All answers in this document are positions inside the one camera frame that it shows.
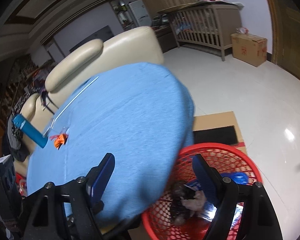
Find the blue plastic bag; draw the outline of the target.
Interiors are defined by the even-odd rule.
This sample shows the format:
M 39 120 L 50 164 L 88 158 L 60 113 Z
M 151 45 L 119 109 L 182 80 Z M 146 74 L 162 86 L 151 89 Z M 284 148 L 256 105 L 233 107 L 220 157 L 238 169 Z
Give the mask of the blue plastic bag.
M 249 177 L 244 172 L 232 172 L 232 173 L 221 173 L 221 176 L 228 177 L 233 180 L 236 184 L 247 185 Z

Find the blue snack package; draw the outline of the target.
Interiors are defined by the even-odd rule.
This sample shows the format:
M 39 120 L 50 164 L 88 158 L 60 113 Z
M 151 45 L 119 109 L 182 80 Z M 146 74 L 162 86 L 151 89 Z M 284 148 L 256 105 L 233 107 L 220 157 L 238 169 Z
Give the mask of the blue snack package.
M 186 187 L 189 189 L 192 189 L 194 191 L 202 191 L 202 188 L 200 184 L 198 183 L 198 180 L 193 180 L 189 183 L 185 184 Z M 198 218 L 202 218 L 205 221 L 212 222 L 216 215 L 217 208 L 211 203 L 206 201 L 203 205 L 203 209 L 201 212 L 197 212 L 196 215 Z M 231 224 L 231 230 L 234 229 L 234 227 L 239 223 L 240 218 L 242 217 L 243 212 L 243 205 L 236 205 L 234 218 L 232 220 Z

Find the red plastic mesh basket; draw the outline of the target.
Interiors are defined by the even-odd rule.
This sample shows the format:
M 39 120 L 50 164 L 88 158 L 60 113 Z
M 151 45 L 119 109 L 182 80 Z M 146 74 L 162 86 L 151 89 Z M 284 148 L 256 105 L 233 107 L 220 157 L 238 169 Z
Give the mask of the red plastic mesh basket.
M 217 188 L 208 178 L 200 178 L 193 167 L 200 155 L 218 178 L 238 185 L 261 181 L 254 162 L 246 156 L 245 145 L 207 142 L 183 148 L 172 169 L 163 195 L 142 214 L 151 239 L 203 239 L 216 216 L 220 201 Z

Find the orange folded wrapper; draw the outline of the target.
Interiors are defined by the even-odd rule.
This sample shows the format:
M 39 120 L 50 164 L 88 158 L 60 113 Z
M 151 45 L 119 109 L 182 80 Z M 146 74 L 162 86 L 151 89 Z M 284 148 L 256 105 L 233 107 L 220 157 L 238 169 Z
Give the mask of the orange folded wrapper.
M 57 135 L 52 135 L 49 137 L 51 141 L 53 141 L 53 145 L 55 148 L 60 149 L 62 145 L 65 145 L 68 140 L 68 135 L 66 133 L 61 133 Z

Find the flat cardboard sheet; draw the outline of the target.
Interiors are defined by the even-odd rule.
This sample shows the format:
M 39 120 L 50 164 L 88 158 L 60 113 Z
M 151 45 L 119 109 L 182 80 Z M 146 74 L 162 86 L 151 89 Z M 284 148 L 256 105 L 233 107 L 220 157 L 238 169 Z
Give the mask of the flat cardboard sheet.
M 247 155 L 241 130 L 233 111 L 194 117 L 194 143 L 214 142 L 233 146 Z

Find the dark clothes on sofa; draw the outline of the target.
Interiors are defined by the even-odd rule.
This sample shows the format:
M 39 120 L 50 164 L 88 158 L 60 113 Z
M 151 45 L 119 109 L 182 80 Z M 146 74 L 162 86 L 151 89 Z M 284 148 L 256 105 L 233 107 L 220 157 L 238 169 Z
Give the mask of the dark clothes on sofa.
M 27 116 L 32 119 L 36 111 L 37 99 L 40 101 L 39 110 L 53 116 L 55 111 L 50 107 L 56 107 L 50 100 L 47 90 L 43 88 L 32 87 L 28 92 L 23 94 L 12 107 L 12 113 L 7 121 L 6 131 L 2 139 L 2 152 L 4 155 L 11 154 L 15 160 L 24 162 L 26 157 L 30 155 L 30 150 L 23 142 L 23 132 L 15 126 L 13 119 L 21 114 L 24 108 L 30 111 Z

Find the white thin rod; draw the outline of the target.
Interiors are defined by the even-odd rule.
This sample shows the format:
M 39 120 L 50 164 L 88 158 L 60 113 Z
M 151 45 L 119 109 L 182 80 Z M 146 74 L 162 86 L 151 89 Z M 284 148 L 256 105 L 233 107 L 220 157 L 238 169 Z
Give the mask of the white thin rod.
M 44 137 L 47 137 L 49 132 L 53 129 L 56 121 L 61 117 L 61 115 L 69 108 L 69 106 L 88 88 L 90 87 L 96 80 L 98 79 L 98 76 L 95 77 L 93 80 L 91 80 L 89 83 L 86 82 L 86 86 L 83 87 L 73 98 L 72 100 L 61 110 L 61 112 L 54 118 L 51 119 L 49 126 L 43 133 Z

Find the blue thermos bottle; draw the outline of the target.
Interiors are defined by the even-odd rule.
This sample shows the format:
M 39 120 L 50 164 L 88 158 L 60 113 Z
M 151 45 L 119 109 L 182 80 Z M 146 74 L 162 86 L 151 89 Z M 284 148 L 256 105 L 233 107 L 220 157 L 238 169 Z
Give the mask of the blue thermos bottle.
M 32 141 L 34 141 L 38 146 L 44 148 L 47 144 L 48 138 L 43 136 L 29 121 L 27 121 L 21 114 L 17 114 L 12 122 L 14 126 L 20 129 L 24 134 L 26 134 Z

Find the blue table cloth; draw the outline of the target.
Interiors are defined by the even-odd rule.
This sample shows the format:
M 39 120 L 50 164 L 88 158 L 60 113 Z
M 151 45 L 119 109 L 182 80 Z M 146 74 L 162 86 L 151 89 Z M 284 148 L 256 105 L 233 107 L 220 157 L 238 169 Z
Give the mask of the blue table cloth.
M 57 149 L 49 141 L 36 148 L 26 181 L 28 194 L 50 181 L 62 185 L 112 153 L 115 168 L 96 215 L 103 227 L 143 213 L 161 197 L 179 151 L 193 144 L 194 103 L 187 88 L 157 64 L 128 64 L 86 82 L 97 76 L 54 125 L 53 134 L 66 131 L 66 144 Z

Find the cream leather sofa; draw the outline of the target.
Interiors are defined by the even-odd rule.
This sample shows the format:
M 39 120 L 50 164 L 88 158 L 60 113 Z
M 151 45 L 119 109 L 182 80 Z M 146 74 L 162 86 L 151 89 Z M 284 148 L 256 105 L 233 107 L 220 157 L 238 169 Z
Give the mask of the cream leather sofa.
M 150 62 L 163 64 L 164 56 L 151 27 L 137 27 L 103 42 L 91 40 L 64 58 L 45 80 L 47 105 L 38 93 L 32 94 L 21 108 L 21 115 L 43 132 L 52 116 L 84 81 L 92 76 L 126 64 Z

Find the brown cardboard box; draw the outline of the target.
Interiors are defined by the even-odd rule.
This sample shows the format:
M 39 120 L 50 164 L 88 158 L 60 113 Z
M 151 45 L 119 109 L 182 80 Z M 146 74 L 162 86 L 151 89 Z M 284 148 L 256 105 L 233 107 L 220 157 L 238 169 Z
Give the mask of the brown cardboard box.
M 267 60 L 267 39 L 251 34 L 231 34 L 234 58 L 258 67 Z

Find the wooden baby crib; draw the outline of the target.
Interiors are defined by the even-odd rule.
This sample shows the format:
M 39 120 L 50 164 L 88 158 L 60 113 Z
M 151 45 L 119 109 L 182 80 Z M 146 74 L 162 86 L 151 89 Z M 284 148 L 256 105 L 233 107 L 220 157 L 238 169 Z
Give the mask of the wooden baby crib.
M 210 48 L 225 61 L 231 34 L 242 26 L 239 6 L 221 0 L 202 0 L 159 11 L 168 17 L 177 46 Z

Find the white refrigerator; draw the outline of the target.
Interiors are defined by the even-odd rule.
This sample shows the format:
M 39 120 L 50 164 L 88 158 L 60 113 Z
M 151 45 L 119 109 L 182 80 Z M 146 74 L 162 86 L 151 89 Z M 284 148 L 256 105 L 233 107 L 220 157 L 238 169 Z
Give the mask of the white refrigerator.
M 128 3 L 130 10 L 132 11 L 138 26 L 151 26 L 152 19 L 142 0 L 137 0 Z

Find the wooden door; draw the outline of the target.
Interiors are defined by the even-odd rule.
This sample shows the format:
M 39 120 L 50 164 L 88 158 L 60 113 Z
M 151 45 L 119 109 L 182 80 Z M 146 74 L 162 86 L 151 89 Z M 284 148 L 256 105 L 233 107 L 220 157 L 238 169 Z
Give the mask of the wooden door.
M 300 80 L 300 0 L 267 0 L 273 32 L 271 62 Z

